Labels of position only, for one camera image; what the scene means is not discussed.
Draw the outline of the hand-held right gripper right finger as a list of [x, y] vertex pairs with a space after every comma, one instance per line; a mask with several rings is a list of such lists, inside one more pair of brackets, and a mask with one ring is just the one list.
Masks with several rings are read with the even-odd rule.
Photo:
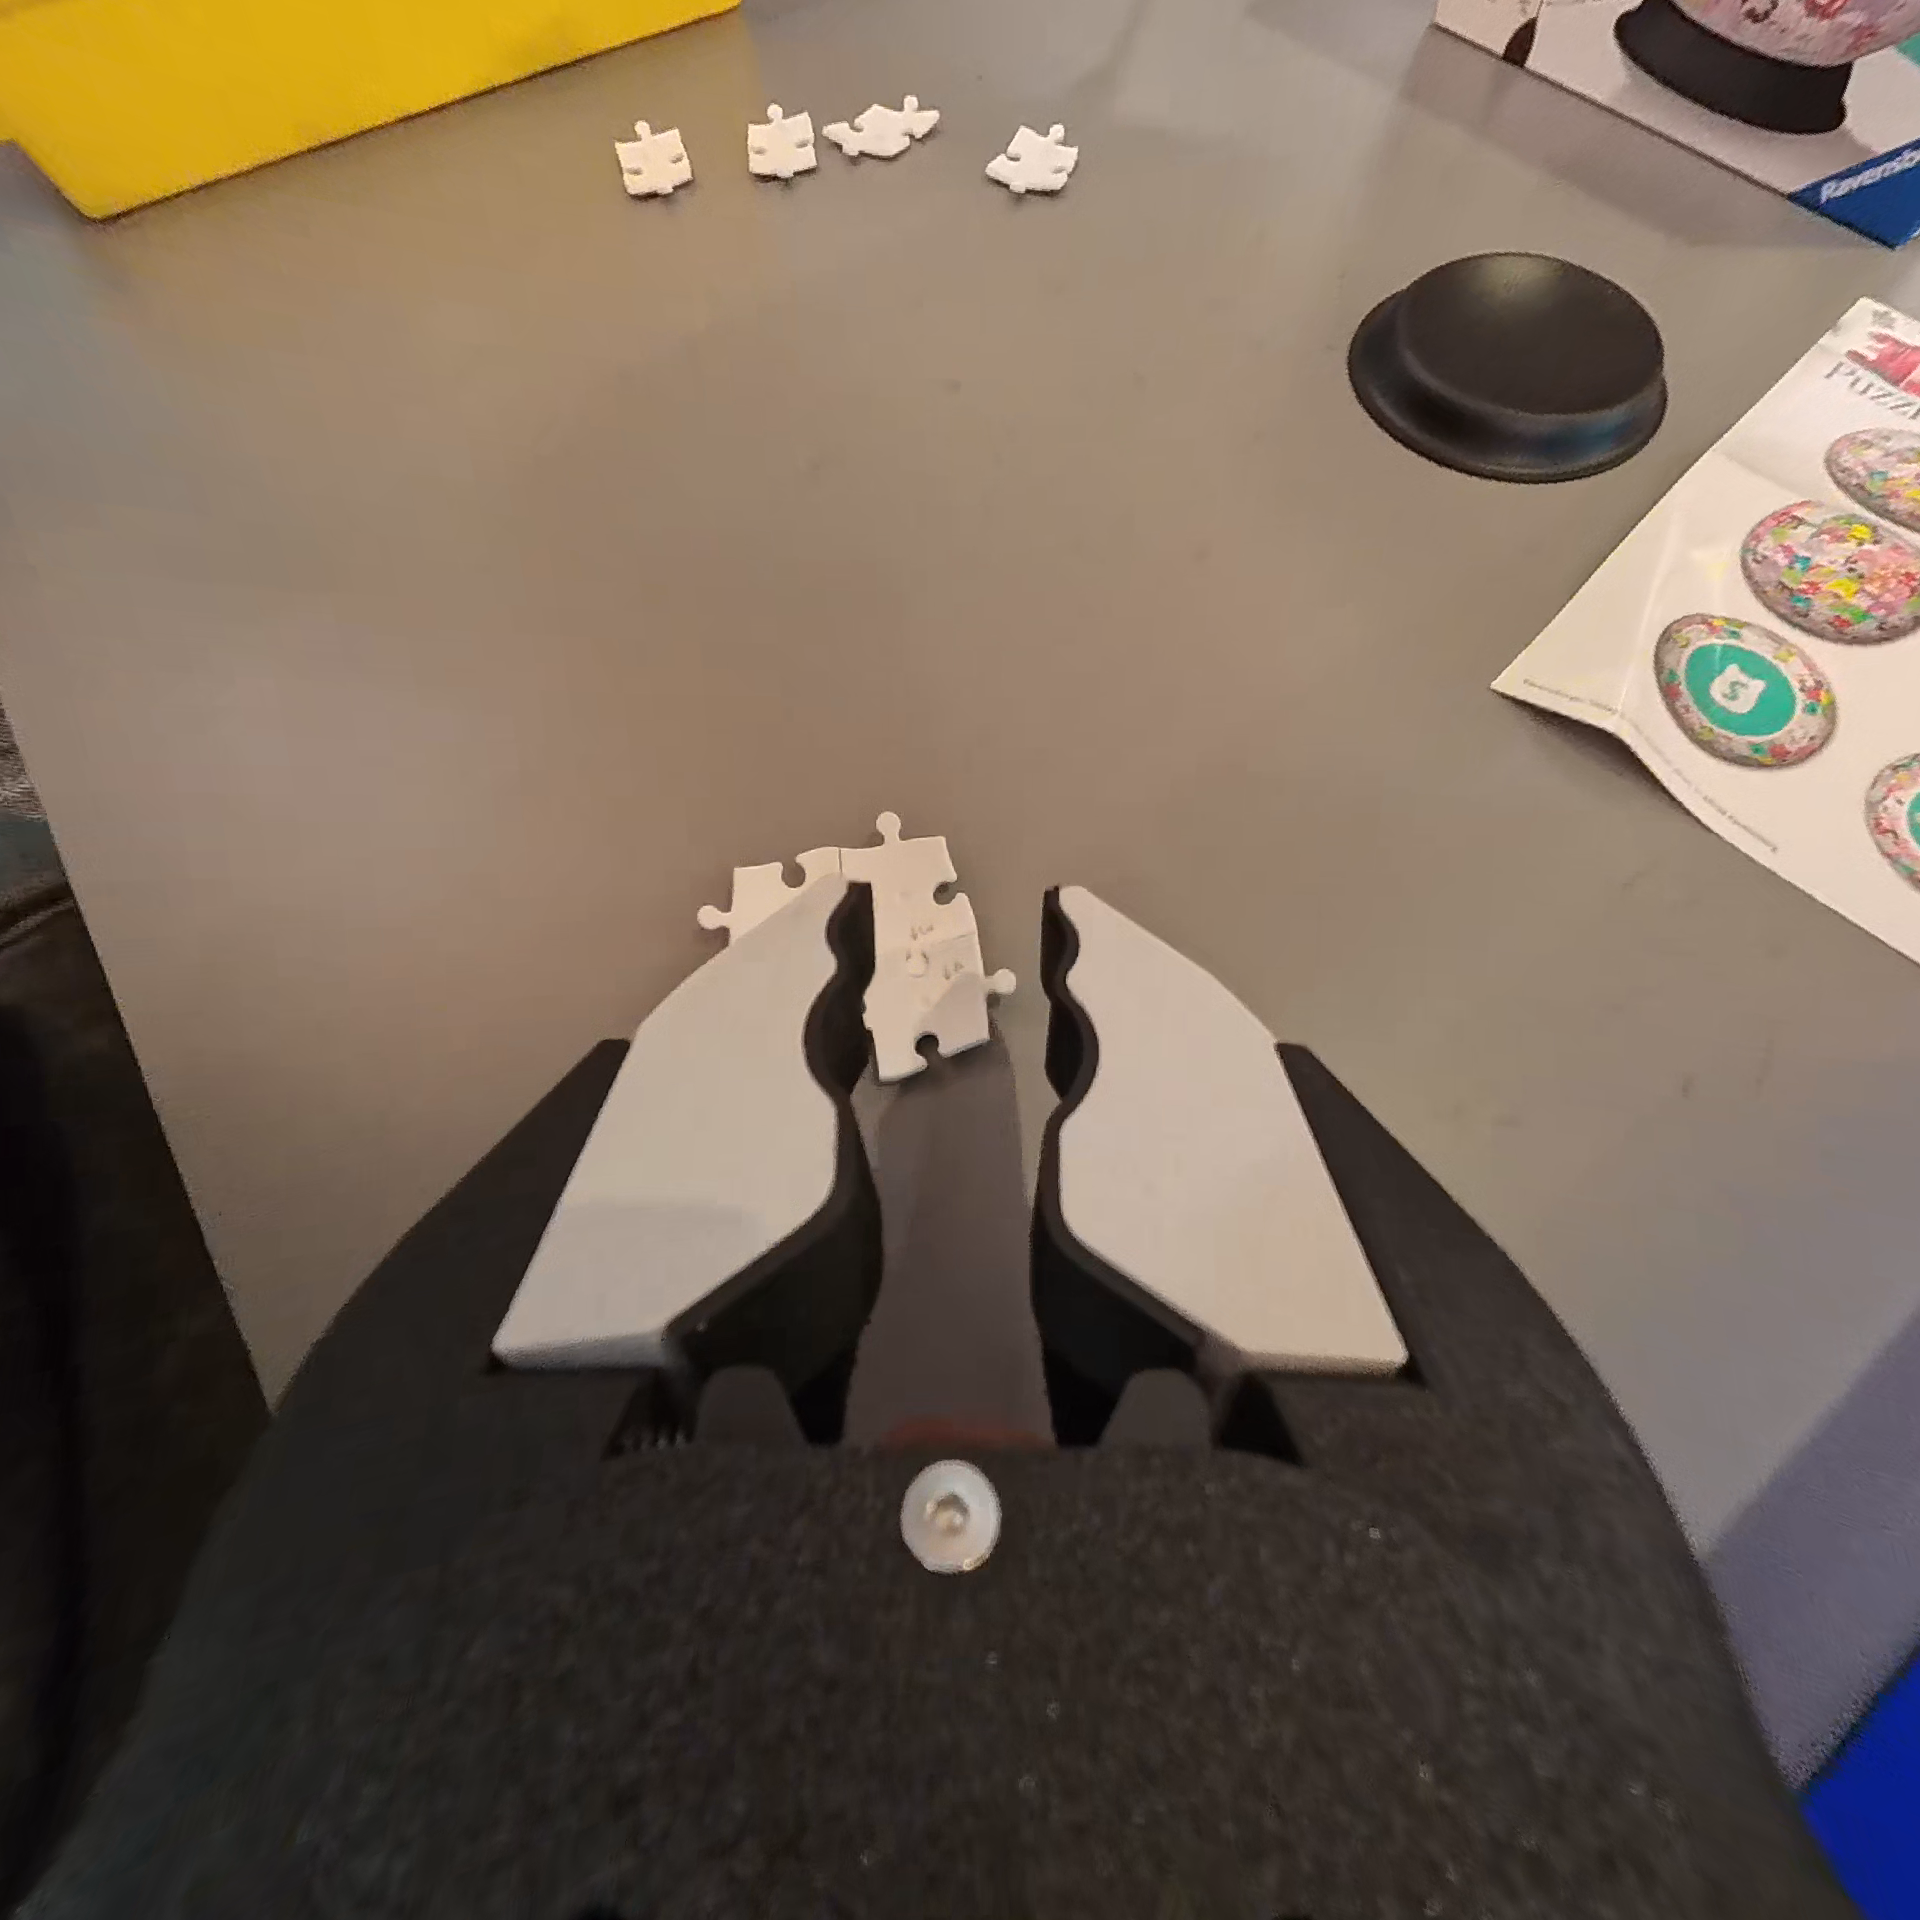
[[1286, 1446], [1272, 1377], [1384, 1383], [1409, 1340], [1279, 1036], [1211, 972], [1087, 884], [1042, 902], [1055, 1092], [1032, 1311], [1066, 1448], [1145, 1375], [1203, 1432]]

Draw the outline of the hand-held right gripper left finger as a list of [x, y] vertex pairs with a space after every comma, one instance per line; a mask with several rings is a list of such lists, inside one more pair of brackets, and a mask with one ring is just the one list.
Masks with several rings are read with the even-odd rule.
[[647, 1371], [692, 1407], [762, 1369], [846, 1437], [880, 1293], [866, 1069], [874, 889], [818, 879], [641, 1022], [491, 1336], [513, 1371]]

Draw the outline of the white printed instruction leaflet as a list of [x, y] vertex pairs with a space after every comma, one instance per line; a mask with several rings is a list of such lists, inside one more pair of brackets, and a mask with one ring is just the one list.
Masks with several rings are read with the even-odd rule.
[[1856, 302], [1495, 680], [1919, 958], [1919, 320]]

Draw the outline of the yellow plastic bin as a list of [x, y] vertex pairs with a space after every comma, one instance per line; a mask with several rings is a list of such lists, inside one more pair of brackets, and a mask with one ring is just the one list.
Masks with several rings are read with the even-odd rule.
[[2, 135], [102, 222], [732, 3], [4, 3]]

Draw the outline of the colourful puzzle ball box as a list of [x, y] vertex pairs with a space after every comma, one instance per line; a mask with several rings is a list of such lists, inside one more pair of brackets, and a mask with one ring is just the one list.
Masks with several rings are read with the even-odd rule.
[[1886, 248], [1919, 233], [1916, 3], [1439, 3], [1432, 22]]

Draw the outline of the person's dark grey garment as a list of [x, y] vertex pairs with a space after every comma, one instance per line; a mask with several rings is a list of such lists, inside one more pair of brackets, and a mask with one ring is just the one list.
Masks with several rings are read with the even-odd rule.
[[81, 904], [2, 912], [2, 1899], [120, 1747], [271, 1421]]

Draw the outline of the black round stand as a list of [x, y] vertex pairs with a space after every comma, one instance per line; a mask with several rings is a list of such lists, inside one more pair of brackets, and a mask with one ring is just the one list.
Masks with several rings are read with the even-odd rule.
[[1664, 336], [1641, 300], [1561, 255], [1452, 259], [1355, 327], [1361, 408], [1433, 463], [1504, 484], [1619, 468], [1666, 419]]

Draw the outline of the blue object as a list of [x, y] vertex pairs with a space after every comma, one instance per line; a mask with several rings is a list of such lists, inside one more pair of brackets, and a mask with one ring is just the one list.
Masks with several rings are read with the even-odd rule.
[[1868, 1708], [1801, 1806], [1864, 1916], [1919, 1916], [1919, 1667]]

